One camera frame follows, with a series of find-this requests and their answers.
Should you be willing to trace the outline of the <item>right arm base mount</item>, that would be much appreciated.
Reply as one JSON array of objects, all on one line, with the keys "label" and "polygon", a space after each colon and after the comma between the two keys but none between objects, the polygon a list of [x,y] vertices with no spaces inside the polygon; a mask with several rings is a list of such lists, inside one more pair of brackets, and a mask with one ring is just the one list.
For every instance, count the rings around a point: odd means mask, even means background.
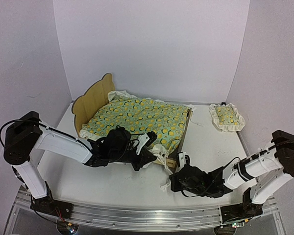
[{"label": "right arm base mount", "polygon": [[243,201],[241,203],[222,206],[220,208],[222,225],[230,224],[236,221],[242,222],[245,219],[252,219],[263,214],[263,205],[252,203],[250,192],[251,188],[248,188],[244,192]]}]

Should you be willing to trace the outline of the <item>lemon print ruffled mattress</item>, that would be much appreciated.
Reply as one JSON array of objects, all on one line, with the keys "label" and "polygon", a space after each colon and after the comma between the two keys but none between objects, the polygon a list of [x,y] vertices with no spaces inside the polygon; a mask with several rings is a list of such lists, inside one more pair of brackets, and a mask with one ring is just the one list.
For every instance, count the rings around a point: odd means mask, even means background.
[{"label": "lemon print ruffled mattress", "polygon": [[96,104],[95,111],[77,129],[81,138],[96,141],[117,126],[130,134],[154,132],[157,139],[148,147],[168,174],[178,169],[178,153],[186,134],[194,105],[167,103],[151,98],[139,98],[126,91],[110,91],[107,100]]}]

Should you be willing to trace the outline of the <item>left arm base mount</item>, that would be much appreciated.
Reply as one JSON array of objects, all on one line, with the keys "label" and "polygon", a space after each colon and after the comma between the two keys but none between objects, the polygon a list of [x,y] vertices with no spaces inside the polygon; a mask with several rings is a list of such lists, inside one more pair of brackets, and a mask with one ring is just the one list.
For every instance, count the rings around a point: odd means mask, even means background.
[{"label": "left arm base mount", "polygon": [[47,182],[45,184],[47,195],[38,199],[31,195],[30,208],[37,213],[56,216],[61,222],[65,223],[65,219],[70,219],[74,205],[66,201],[55,200]]}]

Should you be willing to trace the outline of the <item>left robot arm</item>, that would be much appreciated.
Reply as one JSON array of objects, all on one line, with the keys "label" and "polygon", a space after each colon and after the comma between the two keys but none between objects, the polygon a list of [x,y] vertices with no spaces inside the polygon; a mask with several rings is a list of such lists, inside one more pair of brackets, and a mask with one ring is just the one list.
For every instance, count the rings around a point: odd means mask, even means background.
[{"label": "left robot arm", "polygon": [[155,132],[131,134],[117,126],[106,137],[83,142],[70,134],[48,126],[36,111],[11,120],[0,128],[3,157],[34,199],[51,198],[50,188],[31,162],[33,149],[73,159],[85,166],[101,167],[112,163],[131,164],[135,171],[155,161],[148,147],[157,139]]}]

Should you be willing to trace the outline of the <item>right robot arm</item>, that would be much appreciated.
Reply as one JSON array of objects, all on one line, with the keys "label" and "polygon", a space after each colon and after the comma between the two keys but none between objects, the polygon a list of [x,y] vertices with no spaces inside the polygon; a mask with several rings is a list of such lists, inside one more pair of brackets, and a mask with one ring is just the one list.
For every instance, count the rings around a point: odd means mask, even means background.
[{"label": "right robot arm", "polygon": [[186,152],[178,153],[176,172],[169,176],[171,191],[192,197],[220,198],[259,176],[264,178],[247,190],[249,202],[263,204],[285,183],[294,179],[294,135],[277,130],[264,149],[244,158],[234,157],[225,166],[204,172],[190,165]]}]

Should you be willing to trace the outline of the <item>wooden pet bed frame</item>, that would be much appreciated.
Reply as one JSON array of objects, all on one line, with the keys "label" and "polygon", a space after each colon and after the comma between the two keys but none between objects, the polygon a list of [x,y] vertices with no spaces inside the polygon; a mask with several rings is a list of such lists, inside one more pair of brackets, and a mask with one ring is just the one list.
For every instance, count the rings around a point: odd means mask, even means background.
[{"label": "wooden pet bed frame", "polygon": [[[78,97],[72,106],[72,113],[74,115],[74,125],[77,132],[77,129],[81,126],[82,122],[86,118],[90,117],[91,114],[94,114],[93,107],[96,104],[103,104],[107,99],[104,98],[105,94],[108,94],[110,91],[116,91],[112,79],[112,74],[107,73],[103,78],[93,84],[84,95]],[[132,135],[134,139],[138,138],[140,134]]]}]

